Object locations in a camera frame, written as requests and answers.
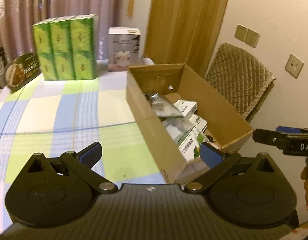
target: chair backrest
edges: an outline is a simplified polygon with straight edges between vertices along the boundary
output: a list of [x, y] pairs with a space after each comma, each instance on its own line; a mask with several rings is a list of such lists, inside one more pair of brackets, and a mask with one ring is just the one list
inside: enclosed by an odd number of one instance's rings
[[205, 80], [224, 96], [243, 118], [250, 121], [265, 99], [268, 87], [275, 77], [252, 54], [223, 43], [206, 72]]

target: wooden door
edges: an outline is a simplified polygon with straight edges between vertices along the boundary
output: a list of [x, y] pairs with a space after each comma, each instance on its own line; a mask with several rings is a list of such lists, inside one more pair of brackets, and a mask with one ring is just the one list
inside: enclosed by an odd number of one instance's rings
[[144, 56], [187, 63], [201, 76], [210, 62], [227, 0], [152, 0]]

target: white wall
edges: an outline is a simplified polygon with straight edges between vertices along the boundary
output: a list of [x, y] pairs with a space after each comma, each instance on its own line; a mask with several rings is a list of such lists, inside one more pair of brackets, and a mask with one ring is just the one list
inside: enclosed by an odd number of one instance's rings
[[120, 10], [120, 27], [136, 27], [140, 29], [141, 39], [139, 45], [139, 56], [143, 55], [147, 22], [150, 12], [152, 0], [135, 0], [134, 15], [132, 18], [127, 17], [128, 0], [122, 0], [122, 7]]
[[[255, 49], [234, 38], [238, 24], [260, 34]], [[251, 121], [253, 128], [308, 127], [308, 0], [228, 0], [214, 55], [223, 42], [252, 53], [276, 77], [275, 87]], [[291, 53], [304, 61], [297, 79], [284, 69]], [[297, 193], [300, 222], [308, 220], [299, 178], [304, 158], [284, 156], [282, 151], [252, 139], [240, 151], [244, 156], [258, 152], [270, 153], [280, 166]]]

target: plaid tablecloth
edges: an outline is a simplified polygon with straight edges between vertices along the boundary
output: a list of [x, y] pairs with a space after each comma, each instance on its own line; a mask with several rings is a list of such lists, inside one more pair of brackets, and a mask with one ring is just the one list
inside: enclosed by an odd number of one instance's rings
[[103, 147], [93, 170], [122, 183], [163, 184], [125, 99], [126, 72], [103, 71], [91, 81], [38, 76], [21, 90], [0, 93], [0, 233], [11, 225], [4, 197], [35, 152], [56, 157], [95, 141]]

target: pink curtain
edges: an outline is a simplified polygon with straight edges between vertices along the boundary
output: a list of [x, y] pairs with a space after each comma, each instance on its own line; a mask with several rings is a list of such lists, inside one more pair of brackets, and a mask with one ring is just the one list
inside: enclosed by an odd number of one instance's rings
[[35, 52], [32, 25], [46, 18], [98, 14], [98, 59], [107, 58], [107, 32], [118, 20], [120, 0], [0, 0], [0, 46], [7, 60]]

